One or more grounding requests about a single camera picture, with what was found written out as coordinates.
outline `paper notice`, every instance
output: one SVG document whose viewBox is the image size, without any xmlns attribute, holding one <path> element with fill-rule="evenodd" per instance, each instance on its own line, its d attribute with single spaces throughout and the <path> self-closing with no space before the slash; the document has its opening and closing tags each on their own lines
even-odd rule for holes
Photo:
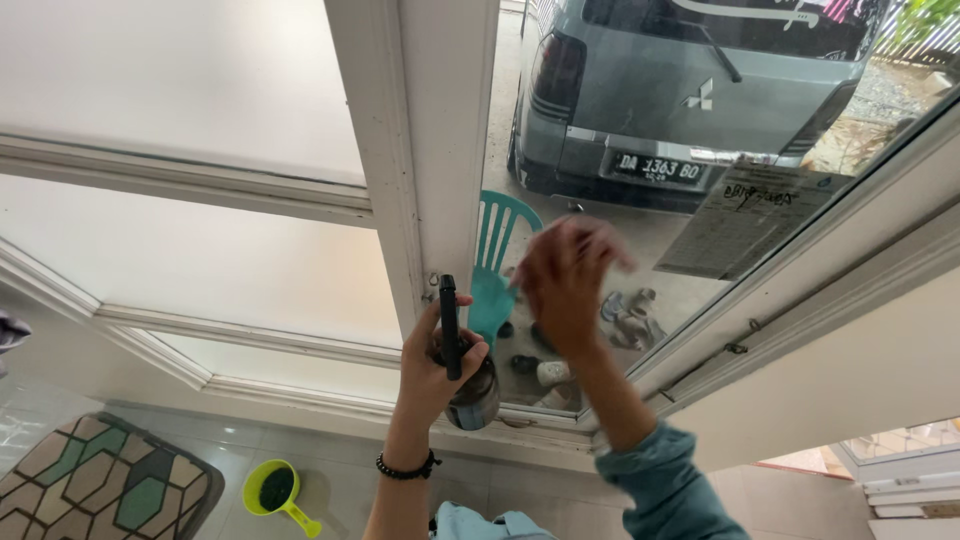
<svg viewBox="0 0 960 540">
<path fill-rule="evenodd" d="M 654 270 L 733 281 L 852 177 L 740 162 L 713 187 Z"/>
</svg>

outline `rear windshield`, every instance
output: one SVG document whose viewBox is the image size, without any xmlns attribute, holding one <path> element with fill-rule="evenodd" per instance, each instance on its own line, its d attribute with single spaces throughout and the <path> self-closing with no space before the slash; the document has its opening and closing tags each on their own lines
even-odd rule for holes
<svg viewBox="0 0 960 540">
<path fill-rule="evenodd" d="M 614 30 L 806 58 L 858 61 L 889 0 L 586 0 Z"/>
</svg>

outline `hand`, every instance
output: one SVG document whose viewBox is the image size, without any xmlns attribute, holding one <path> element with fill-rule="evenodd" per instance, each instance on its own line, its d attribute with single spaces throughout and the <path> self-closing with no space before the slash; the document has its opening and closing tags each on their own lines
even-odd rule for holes
<svg viewBox="0 0 960 540">
<path fill-rule="evenodd" d="M 457 295 L 457 306 L 473 304 L 473 297 Z M 400 394 L 396 400 L 394 417 L 408 428 L 429 430 L 430 425 L 474 373 L 480 369 L 490 346 L 479 334 L 460 329 L 460 335 L 473 347 L 463 356 L 463 375 L 459 380 L 447 380 L 446 368 L 433 361 L 440 350 L 440 301 L 435 300 L 420 317 L 417 327 L 403 343 L 400 355 Z"/>
<path fill-rule="evenodd" d="M 583 217 L 565 218 L 530 242 L 517 268 L 519 285 L 534 317 L 557 352 L 576 362 L 595 356 L 600 286 L 611 263 L 633 262 L 619 247 L 610 225 Z"/>
</svg>

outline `door mat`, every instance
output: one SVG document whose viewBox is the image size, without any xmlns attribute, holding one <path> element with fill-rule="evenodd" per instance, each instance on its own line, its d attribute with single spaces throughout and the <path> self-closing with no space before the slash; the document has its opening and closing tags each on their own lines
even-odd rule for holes
<svg viewBox="0 0 960 540">
<path fill-rule="evenodd" d="M 0 540 L 185 540 L 223 491 L 210 464 L 112 414 L 90 414 L 0 479 Z"/>
</svg>

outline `teal shirt sleeve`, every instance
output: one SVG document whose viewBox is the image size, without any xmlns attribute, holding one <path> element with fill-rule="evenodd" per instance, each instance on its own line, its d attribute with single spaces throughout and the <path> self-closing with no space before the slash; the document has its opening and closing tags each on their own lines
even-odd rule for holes
<svg viewBox="0 0 960 540">
<path fill-rule="evenodd" d="M 634 499 L 636 508 L 623 512 L 623 527 L 635 539 L 750 539 L 693 465 L 695 446 L 692 433 L 661 420 L 632 450 L 597 457 L 600 476 Z"/>
</svg>

